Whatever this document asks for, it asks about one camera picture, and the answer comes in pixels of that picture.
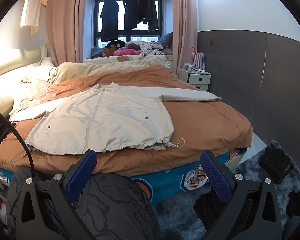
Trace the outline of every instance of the pink curtain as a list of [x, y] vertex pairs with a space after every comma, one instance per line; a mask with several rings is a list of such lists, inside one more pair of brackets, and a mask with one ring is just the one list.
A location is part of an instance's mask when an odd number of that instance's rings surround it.
[[196, 1], [173, 0], [173, 74], [178, 76], [180, 66], [191, 63], [191, 48], [197, 49], [197, 38]]
[[47, 32], [52, 57], [63, 62], [82, 62], [86, 0], [48, 0]]

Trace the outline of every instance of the nightstand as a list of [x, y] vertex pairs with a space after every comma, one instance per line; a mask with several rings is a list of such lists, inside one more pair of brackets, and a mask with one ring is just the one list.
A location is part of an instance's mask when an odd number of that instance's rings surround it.
[[202, 91], [207, 91], [211, 75], [208, 72], [185, 71], [180, 68], [178, 78]]

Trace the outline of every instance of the metal screw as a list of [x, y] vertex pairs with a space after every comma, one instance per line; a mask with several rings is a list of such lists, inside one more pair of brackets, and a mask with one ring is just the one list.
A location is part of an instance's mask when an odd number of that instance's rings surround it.
[[26, 184], [31, 184], [32, 183], [32, 181], [33, 181], [33, 179], [32, 178], [28, 178], [27, 180], [26, 180]]
[[240, 173], [237, 173], [237, 174], [235, 175], [235, 178], [236, 178], [237, 180], [243, 180], [243, 176], [242, 176]]
[[267, 184], [271, 184], [271, 179], [266, 178], [266, 179], [265, 179], [265, 182], [266, 182]]
[[60, 179], [62, 179], [62, 174], [56, 174], [56, 175], [54, 176], [54, 179], [55, 179], [55, 180], [60, 180]]

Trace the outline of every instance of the shopping bag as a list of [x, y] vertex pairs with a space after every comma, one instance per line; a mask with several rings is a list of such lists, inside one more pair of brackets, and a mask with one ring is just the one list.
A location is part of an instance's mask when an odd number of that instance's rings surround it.
[[191, 52], [192, 52], [192, 65], [194, 66], [194, 68], [205, 70], [203, 52], [198, 53], [194, 47], [192, 47]]

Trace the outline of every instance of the blue grip pad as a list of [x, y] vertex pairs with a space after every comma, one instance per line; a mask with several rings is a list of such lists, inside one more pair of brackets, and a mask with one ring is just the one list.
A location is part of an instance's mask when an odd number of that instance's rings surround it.
[[68, 203], [78, 200], [96, 165], [97, 155], [91, 151], [67, 184], [66, 199]]
[[210, 180], [218, 198], [229, 203], [231, 200], [231, 186], [218, 166], [205, 151], [200, 155], [200, 165]]

